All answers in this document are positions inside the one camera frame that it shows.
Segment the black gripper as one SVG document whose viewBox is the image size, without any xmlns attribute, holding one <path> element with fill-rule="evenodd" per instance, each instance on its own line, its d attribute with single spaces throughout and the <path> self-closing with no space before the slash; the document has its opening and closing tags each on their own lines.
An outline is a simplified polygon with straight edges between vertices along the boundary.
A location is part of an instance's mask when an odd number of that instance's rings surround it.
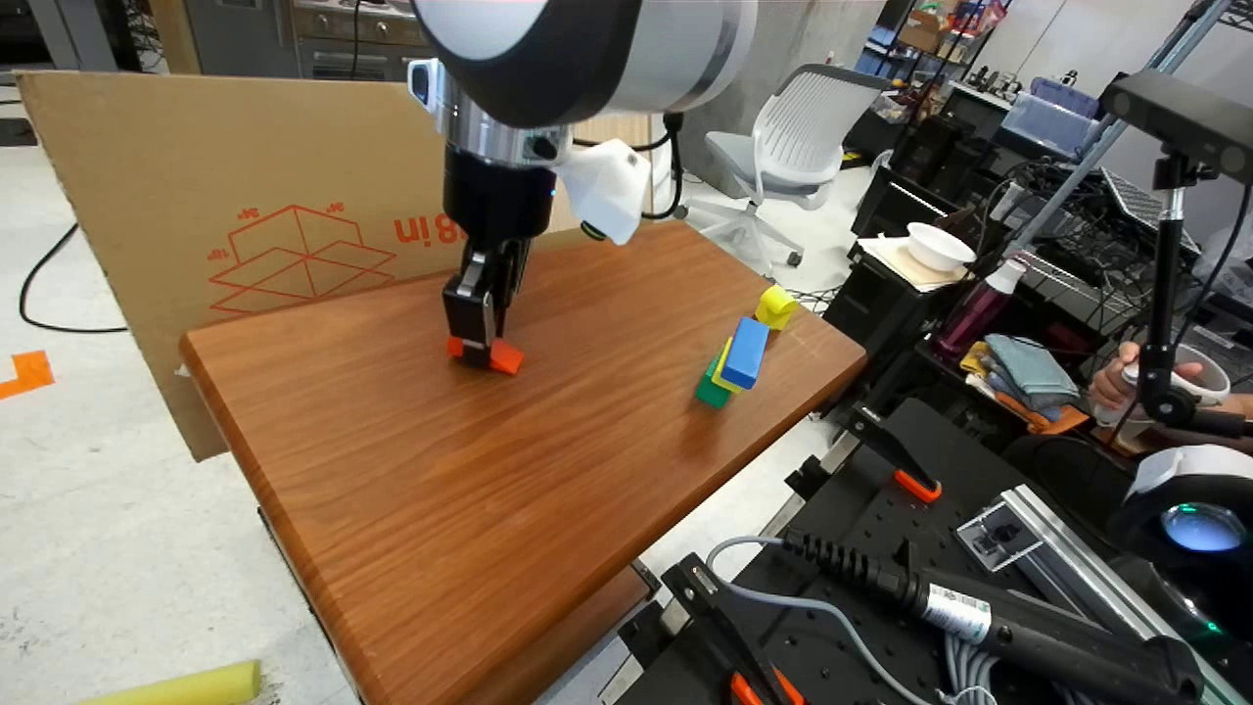
<svg viewBox="0 0 1253 705">
<path fill-rule="evenodd" d="M 491 163 L 461 147 L 447 152 L 442 211 L 461 227 L 466 249 L 442 286 L 442 310 L 461 365 L 493 365 L 527 244 L 549 232 L 553 192 L 557 176 L 549 167 Z"/>
</svg>

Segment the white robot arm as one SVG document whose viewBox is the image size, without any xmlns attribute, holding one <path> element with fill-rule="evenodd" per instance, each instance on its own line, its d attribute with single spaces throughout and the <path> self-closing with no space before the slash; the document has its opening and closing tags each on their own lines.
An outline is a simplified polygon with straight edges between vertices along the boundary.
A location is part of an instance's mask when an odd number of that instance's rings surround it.
<svg viewBox="0 0 1253 705">
<path fill-rule="evenodd" d="M 451 356 L 508 372 L 501 340 L 527 245 L 557 192 L 592 237 L 630 244 L 646 167 L 622 142 L 581 147 L 571 124 L 602 111 L 684 112 L 745 66 L 758 0 L 410 0 L 431 57 L 410 98 L 447 142 L 442 211 L 461 263 L 442 286 Z"/>
</svg>

